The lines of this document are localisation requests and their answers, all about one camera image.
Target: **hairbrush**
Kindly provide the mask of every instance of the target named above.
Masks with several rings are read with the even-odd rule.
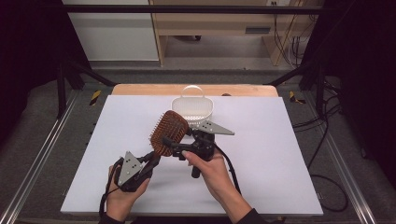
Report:
[[[179,143],[189,130],[189,123],[173,110],[166,111],[157,123],[150,136],[150,143],[158,155],[169,157],[173,154],[172,148],[163,143],[164,139],[171,139]]]

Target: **person's right hand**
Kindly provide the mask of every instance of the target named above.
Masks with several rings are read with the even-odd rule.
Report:
[[[234,190],[233,183],[224,163],[224,158],[218,150],[215,149],[211,161],[204,161],[189,151],[183,151],[183,156],[189,162],[189,165],[196,166],[201,170],[207,188],[212,196],[218,201],[220,195],[225,190]]]
[[[211,161],[204,161],[189,151],[182,151],[182,154],[190,165],[201,170],[210,194],[221,204],[232,223],[238,222],[252,209],[233,186],[218,150],[215,150]]]

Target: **wrist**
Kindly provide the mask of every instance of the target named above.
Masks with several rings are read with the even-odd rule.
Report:
[[[235,189],[226,189],[218,194],[218,201],[232,223],[237,223],[252,208],[250,204]]]
[[[125,221],[131,210],[132,204],[108,203],[106,206],[107,215],[120,222]]]

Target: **hand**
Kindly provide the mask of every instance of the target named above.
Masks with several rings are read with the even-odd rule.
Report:
[[[221,204],[232,223],[238,222],[252,208],[233,186],[224,158],[215,150],[211,161],[204,161],[189,151],[182,151],[189,164],[201,170],[210,194]]]
[[[118,186],[114,183],[114,176],[111,180],[111,185],[106,200],[106,213],[109,217],[116,219],[117,221],[124,221],[131,212],[134,202],[139,198],[149,185],[149,179],[146,179],[142,185],[137,189],[136,192],[124,192],[118,189]]]

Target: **person's left hand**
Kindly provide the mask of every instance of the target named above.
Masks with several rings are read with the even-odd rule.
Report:
[[[111,173],[113,166],[109,167],[108,173]],[[124,221],[131,212],[132,206],[137,198],[139,198],[149,185],[149,179],[146,179],[142,185],[137,189],[136,192],[124,192],[118,189],[118,186],[114,183],[114,176],[111,180],[111,185],[106,200],[106,214],[109,217],[116,219],[117,221]]]

